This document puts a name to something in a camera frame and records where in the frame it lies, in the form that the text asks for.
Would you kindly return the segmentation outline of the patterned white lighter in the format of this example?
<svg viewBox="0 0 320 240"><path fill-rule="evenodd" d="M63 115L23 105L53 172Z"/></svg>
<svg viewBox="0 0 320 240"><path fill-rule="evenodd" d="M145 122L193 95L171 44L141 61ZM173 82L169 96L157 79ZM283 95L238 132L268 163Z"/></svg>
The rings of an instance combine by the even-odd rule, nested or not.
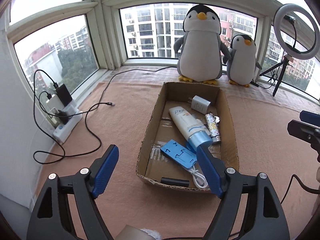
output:
<svg viewBox="0 0 320 240"><path fill-rule="evenodd" d="M213 140L213 143L217 144L221 142L221 135L219 132L219 123L217 124L215 122L214 116L216 115L214 115L213 113L208 113L205 115L205 118L206 118L207 128L208 128L208 131L210 132L210 136Z"/></svg>

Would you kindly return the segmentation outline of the blue folding phone stand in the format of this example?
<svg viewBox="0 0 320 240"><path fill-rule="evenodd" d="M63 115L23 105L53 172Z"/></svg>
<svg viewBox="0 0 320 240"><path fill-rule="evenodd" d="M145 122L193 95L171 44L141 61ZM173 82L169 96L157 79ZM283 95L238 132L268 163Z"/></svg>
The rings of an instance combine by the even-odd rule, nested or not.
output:
<svg viewBox="0 0 320 240"><path fill-rule="evenodd" d="M160 150L164 155L186 169L192 168L197 162L197 157L194 152L191 152L174 140L167 142Z"/></svg>

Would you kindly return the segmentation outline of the white sunscreen tube blue cap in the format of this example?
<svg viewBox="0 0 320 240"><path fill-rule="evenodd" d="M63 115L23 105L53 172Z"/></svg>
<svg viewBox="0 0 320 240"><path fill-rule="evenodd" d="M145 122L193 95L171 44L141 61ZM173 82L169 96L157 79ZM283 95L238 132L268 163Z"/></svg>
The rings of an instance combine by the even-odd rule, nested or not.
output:
<svg viewBox="0 0 320 240"><path fill-rule="evenodd" d="M186 141L197 151L200 145L209 147L213 140L207 134L203 124L200 124L186 109L181 106L169 109L169 114Z"/></svg>

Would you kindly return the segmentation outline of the brown cardboard box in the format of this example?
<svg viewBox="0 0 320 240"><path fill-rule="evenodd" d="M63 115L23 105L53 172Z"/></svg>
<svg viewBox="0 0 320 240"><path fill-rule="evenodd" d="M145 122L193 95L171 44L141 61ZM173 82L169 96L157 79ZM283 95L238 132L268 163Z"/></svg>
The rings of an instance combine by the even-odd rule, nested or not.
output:
<svg viewBox="0 0 320 240"><path fill-rule="evenodd" d="M218 173L201 167L197 150L208 148L226 168L239 169L233 120L226 95L202 83L165 83L138 156L136 175L146 183L182 191L223 193ZM195 175L206 174L196 185Z"/></svg>

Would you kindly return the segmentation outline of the white USB wall charger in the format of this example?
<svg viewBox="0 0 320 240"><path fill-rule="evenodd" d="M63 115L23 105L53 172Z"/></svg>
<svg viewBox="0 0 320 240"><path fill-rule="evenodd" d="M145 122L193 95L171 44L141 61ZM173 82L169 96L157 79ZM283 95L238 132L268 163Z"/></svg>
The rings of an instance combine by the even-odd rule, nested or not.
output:
<svg viewBox="0 0 320 240"><path fill-rule="evenodd" d="M188 98L188 102L191 104L191 109L206 115L208 113L209 107L211 102L200 97L200 96L193 96L192 98Z"/></svg>

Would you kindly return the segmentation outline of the blue round tape measure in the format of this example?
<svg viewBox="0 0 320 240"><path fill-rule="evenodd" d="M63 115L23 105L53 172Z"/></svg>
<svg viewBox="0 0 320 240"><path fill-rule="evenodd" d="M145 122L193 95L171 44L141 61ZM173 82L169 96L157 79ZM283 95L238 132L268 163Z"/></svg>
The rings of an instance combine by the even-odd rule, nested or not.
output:
<svg viewBox="0 0 320 240"><path fill-rule="evenodd" d="M190 152L193 152L193 154L196 154L196 151L193 149L193 147L191 146L191 144L189 144L188 141L185 143L185 148L188 149Z"/></svg>

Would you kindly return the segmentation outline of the white power strip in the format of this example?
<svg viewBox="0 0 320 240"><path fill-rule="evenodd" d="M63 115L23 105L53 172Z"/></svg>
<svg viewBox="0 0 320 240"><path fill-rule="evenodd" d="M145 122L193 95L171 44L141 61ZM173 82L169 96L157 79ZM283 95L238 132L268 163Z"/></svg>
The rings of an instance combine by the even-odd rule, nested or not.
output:
<svg viewBox="0 0 320 240"><path fill-rule="evenodd" d="M63 124L63 123L58 124L57 128L53 132L53 137L60 144L64 144L66 142L72 130L82 119L82 111L79 111L73 105L68 105L62 111L69 116L68 122L67 124Z"/></svg>

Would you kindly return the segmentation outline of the pink fleece blanket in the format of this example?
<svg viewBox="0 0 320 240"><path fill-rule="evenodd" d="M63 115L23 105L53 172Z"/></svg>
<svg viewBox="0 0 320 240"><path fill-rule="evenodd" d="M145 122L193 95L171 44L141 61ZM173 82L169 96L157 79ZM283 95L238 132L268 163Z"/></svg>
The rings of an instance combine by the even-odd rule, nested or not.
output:
<svg viewBox="0 0 320 240"><path fill-rule="evenodd" d="M163 238L201 237L215 214L219 200L210 193L185 192L147 184L136 176L136 162L154 105L161 90L159 85L113 83L99 85L84 101L84 109L97 102L105 90L105 101L114 107L100 106L80 122L63 148L62 161L43 167L39 186L51 173L60 176L75 174L104 153L109 145L119 148L119 160L104 194L96 201L110 233L116 236L126 225L158 231ZM316 196L305 192L291 180L296 174L316 189L319 168L317 152L309 144L290 136L287 124L299 118L307 103L284 107L225 89L232 115L240 172L256 175L265 172L279 198L289 226L290 236L296 237L311 218ZM103 148L97 143L102 141Z"/></svg>

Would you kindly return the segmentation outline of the black tripod stand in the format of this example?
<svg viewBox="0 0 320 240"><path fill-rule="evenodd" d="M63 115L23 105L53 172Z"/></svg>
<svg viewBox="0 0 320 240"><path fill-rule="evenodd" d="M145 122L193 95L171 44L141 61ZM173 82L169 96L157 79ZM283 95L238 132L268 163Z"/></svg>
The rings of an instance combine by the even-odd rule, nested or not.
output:
<svg viewBox="0 0 320 240"><path fill-rule="evenodd" d="M277 83L275 84L275 88L273 90L273 93L272 93L272 96L275 97L276 93L277 93L277 90L282 82L282 79L284 77L284 74L285 74L285 70L287 68L287 66L289 65L289 62L292 61L293 58L292 56L290 56L289 54L285 54L282 58L282 61L275 64L274 66L272 66L271 68L265 70L264 72L262 72L261 74L259 74L259 76L263 76L269 72L272 72L273 70L275 70L276 68L279 68L281 67L281 71L280 71L280 74L277 75L277 78L273 78L271 77L272 79L276 80Z"/></svg>

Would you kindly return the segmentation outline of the white power adapter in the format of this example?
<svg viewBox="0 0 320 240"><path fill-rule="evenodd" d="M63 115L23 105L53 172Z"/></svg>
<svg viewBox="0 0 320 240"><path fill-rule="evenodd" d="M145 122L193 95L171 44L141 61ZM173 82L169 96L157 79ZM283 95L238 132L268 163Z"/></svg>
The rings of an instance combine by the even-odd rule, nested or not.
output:
<svg viewBox="0 0 320 240"><path fill-rule="evenodd" d="M60 101L60 99L57 96L52 96L50 99L46 101L46 105L48 108L51 109L56 109L56 110L63 110L64 105Z"/></svg>

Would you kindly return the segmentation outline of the black power adapter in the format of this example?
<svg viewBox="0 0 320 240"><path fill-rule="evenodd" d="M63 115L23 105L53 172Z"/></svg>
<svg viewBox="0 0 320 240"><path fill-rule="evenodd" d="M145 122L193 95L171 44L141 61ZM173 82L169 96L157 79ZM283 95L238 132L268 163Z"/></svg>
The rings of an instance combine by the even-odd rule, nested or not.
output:
<svg viewBox="0 0 320 240"><path fill-rule="evenodd" d="M65 107L68 106L69 103L72 102L73 98L72 98L72 96L71 96L70 92L68 91L65 84L61 84L61 85L57 86L55 91L56 91L56 94L57 94L58 98L60 99L61 103Z"/></svg>

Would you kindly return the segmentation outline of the small penguin plush toy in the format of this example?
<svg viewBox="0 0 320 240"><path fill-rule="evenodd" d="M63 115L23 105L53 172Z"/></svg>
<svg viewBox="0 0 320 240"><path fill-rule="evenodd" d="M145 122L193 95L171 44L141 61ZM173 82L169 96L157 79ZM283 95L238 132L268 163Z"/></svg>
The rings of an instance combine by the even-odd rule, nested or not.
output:
<svg viewBox="0 0 320 240"><path fill-rule="evenodd" d="M229 53L231 59L223 57L227 66L227 77L232 85L249 87L253 80L255 69L262 70L255 54L257 46L255 41L246 34L236 35L232 38Z"/></svg>

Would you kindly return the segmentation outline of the large penguin plush toy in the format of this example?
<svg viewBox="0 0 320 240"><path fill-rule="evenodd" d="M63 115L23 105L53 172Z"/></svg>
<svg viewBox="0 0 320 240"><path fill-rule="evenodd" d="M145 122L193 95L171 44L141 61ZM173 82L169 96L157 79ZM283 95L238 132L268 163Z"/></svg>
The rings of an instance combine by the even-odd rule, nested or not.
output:
<svg viewBox="0 0 320 240"><path fill-rule="evenodd" d="M222 58L231 59L221 41L218 14L204 4L193 6L183 20L184 35L174 43L179 80L217 85L222 76Z"/></svg>

